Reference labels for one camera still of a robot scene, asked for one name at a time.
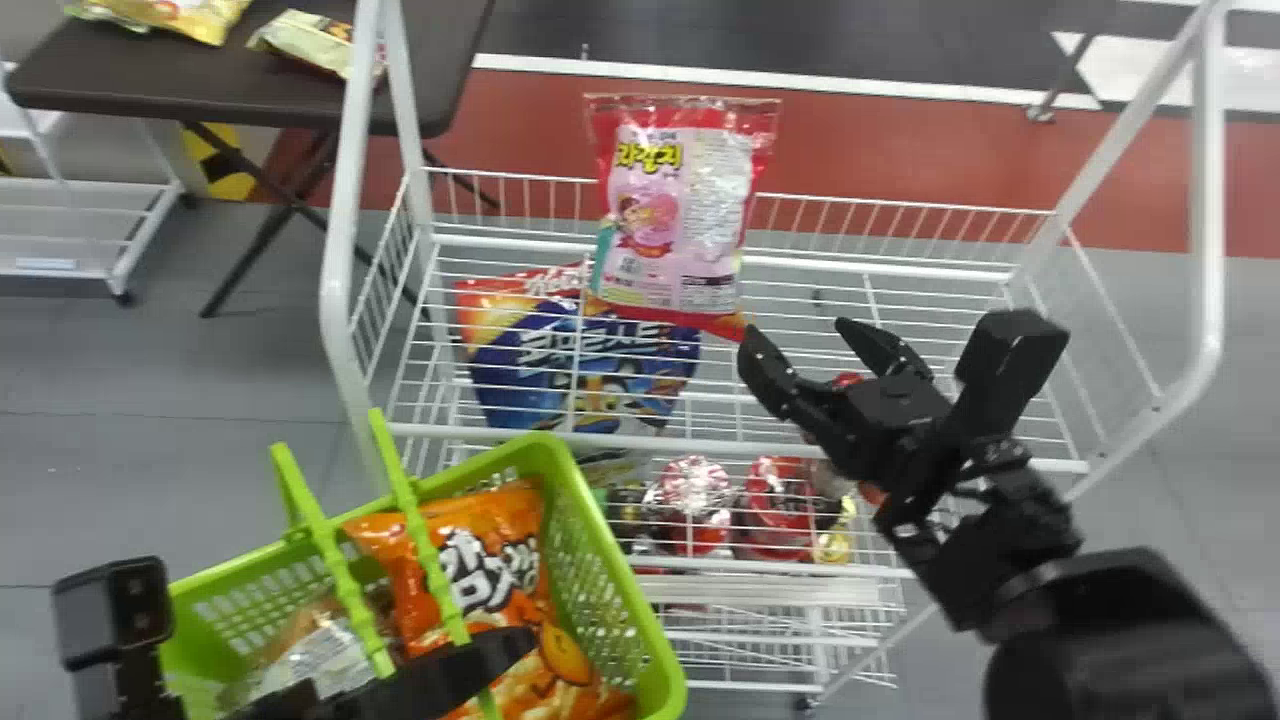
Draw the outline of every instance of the pink snack bag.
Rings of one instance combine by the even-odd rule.
[[[773,152],[780,100],[588,95],[608,214],[591,292],[618,315],[741,341],[746,206]]]

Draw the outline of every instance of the basket handle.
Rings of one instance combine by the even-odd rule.
[[[426,574],[426,589],[431,593],[431,598],[435,600],[436,607],[440,609],[440,624],[449,633],[449,641],[453,644],[467,644],[471,642],[471,633],[467,632],[462,611],[453,602],[449,579],[444,577],[444,570],[440,568],[440,553],[435,550],[435,543],[431,542],[426,520],[422,519],[422,514],[417,510],[417,493],[413,492],[408,475],[404,473],[404,466],[401,465],[396,441],[387,428],[387,418],[380,409],[374,407],[369,411],[369,428],[374,436],[374,447],[378,450],[378,456],[387,469],[387,480],[392,486],[392,496],[396,498],[396,506],[404,515],[404,529],[408,532],[410,539],[413,541],[413,547],[417,551],[417,562],[422,566],[422,573]],[[488,720],[502,717],[502,714],[498,711],[498,703],[494,702],[489,688],[481,691],[476,696],[476,701],[480,703],[480,711]]]
[[[374,674],[379,678],[389,678],[396,674],[396,665],[387,653],[387,644],[378,634],[374,623],[374,614],[365,605],[365,593],[351,575],[347,559],[338,550],[334,542],[333,521],[324,516],[320,503],[307,487],[298,461],[289,451],[289,446],[278,442],[271,446],[271,466],[275,469],[275,478],[280,486],[280,496],[284,498],[284,512],[289,519],[289,533],[307,533],[316,548],[320,550],[320,559],[334,582],[334,596],[347,610],[351,619],[351,628],[360,638],[365,656],[374,666]]]

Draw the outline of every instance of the nutrition label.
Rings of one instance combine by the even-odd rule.
[[[701,246],[703,261],[732,252],[742,227],[742,201],[751,191],[751,138],[696,128],[687,149],[682,236]]]
[[[733,275],[704,278],[681,275],[680,309],[687,313],[726,314],[737,305],[737,286]]]

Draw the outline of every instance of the green plastic basket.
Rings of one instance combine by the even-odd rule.
[[[602,678],[636,697],[636,717],[675,720],[687,700],[685,674],[662,625],[636,584],[609,527],[593,500],[568,447],[549,433],[529,433],[426,479],[404,475],[378,410],[370,413],[393,493],[338,518],[325,518],[293,455],[271,446],[271,462],[284,498],[289,529],[275,543],[170,584],[174,637],[160,647],[165,680],[179,693],[192,720],[220,715],[218,693],[241,679],[259,648],[269,643],[302,603],[332,587],[380,678],[396,669],[374,628],[364,589],[385,582],[381,568],[342,532],[347,520],[370,512],[416,509],[439,497],[539,477],[545,503],[541,553],[550,575],[561,624],[575,637]],[[408,519],[421,518],[408,512]],[[440,602],[454,642],[466,629],[426,538],[425,525],[407,523],[417,541],[428,587]],[[481,697],[492,717],[492,701]]]

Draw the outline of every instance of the table leg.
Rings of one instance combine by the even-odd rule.
[[[312,225],[316,225],[320,229],[326,228],[324,217],[321,217],[320,213],[316,213],[314,208],[307,205],[305,197],[298,197],[297,193],[291,192],[289,188],[284,187],[283,184],[273,179],[270,176],[266,174],[266,170],[264,170],[256,163],[246,158],[244,154],[241,152],[238,149],[228,145],[225,140],[214,135],[212,131],[210,131],[207,127],[204,126],[204,123],[182,123],[182,127],[189,129],[192,133],[196,135],[196,137],[204,140],[205,142],[211,145],[215,150],[225,155],[227,159],[232,161],[232,164],[234,164],[241,170],[252,176],[252,178],[257,181],[259,184],[265,187],[280,202],[292,206],[294,211],[306,218]],[[328,145],[330,142],[335,143],[337,137],[338,137],[337,132],[324,132],[320,133],[319,140],[323,141],[321,145]]]
[[[338,133],[317,132],[314,136],[302,160],[284,172],[284,183],[296,181],[292,183],[292,187],[285,187],[280,182],[276,182],[266,176],[266,173],[252,160],[244,158],[239,150],[224,142],[223,138],[210,132],[209,128],[198,123],[183,123],[183,126],[196,133],[201,140],[218,149],[219,152],[230,158],[237,167],[242,168],[262,183],[262,186],[282,202],[282,205],[271,210],[262,224],[259,225],[259,231],[253,236],[253,242],[250,243],[239,259],[236,260],[236,265],[232,266],[232,270],[218,286],[218,290],[214,291],[214,295],[200,310],[201,318],[212,318],[221,309],[227,297],[236,290],[236,286],[238,286],[244,278],[244,273],[253,266],[253,263],[256,263],[262,252],[271,245],[271,241],[275,240],[280,229],[294,213],[306,218],[311,222],[311,224],[319,228],[320,232],[328,231],[329,224],[325,218],[307,205],[306,199],[311,195],[320,181],[324,179],[325,174],[333,169],[333,163],[338,154]],[[365,264],[365,266],[374,264],[374,258],[364,247],[357,246],[355,249],[355,255],[357,260]],[[388,279],[387,269],[383,268],[380,263],[378,265],[378,274],[381,278]],[[417,306],[417,295],[408,287],[401,290],[401,297],[403,297],[411,306]]]
[[[212,318],[219,310],[221,310],[223,302],[227,301],[227,297],[244,278],[244,273],[253,266],[253,263],[256,263],[262,252],[266,251],[268,246],[271,245],[271,241],[280,233],[284,224],[289,222],[294,213],[302,214],[300,205],[302,208],[307,208],[303,205],[305,199],[311,195],[315,187],[320,184],[320,181],[324,179],[325,174],[328,174],[333,168],[337,146],[337,133],[320,133],[316,137],[316,141],[312,142],[312,147],[316,149],[316,151],[305,161],[301,172],[285,173],[287,176],[297,176],[297,182],[294,182],[288,190],[279,184],[269,188],[273,193],[280,196],[282,200],[285,200],[285,202],[273,208],[271,213],[268,214],[265,220],[262,220],[262,224],[259,225],[257,233],[253,234],[253,242],[251,242],[244,252],[236,260],[236,265],[232,266],[232,270],[223,278],[218,290],[214,291],[214,295],[200,310],[201,318]],[[325,228],[324,218],[320,218],[320,228]],[[367,265],[372,259],[369,258],[367,252],[365,252],[365,258],[367,259],[362,260]]]
[[[422,156],[426,158],[428,163],[430,163],[431,165],[435,165],[436,168],[448,168],[448,165],[445,165],[444,163],[442,163],[440,159],[436,158],[435,155],[433,155],[431,151],[428,150],[426,147],[422,147]],[[475,184],[472,184],[471,181],[468,181],[467,178],[465,178],[462,176],[458,176],[458,174],[453,174],[453,173],[449,173],[449,178],[453,182],[458,183],[458,187],[461,187],[462,190],[465,190],[465,191],[470,192],[471,195],[475,195],[476,197],[479,197],[480,201],[484,202],[485,205],[488,205],[490,210],[498,210],[499,209],[499,205],[498,205],[497,200],[494,200],[493,197],[489,197],[488,192],[485,192],[485,191],[480,190],[479,187],[476,187]]]

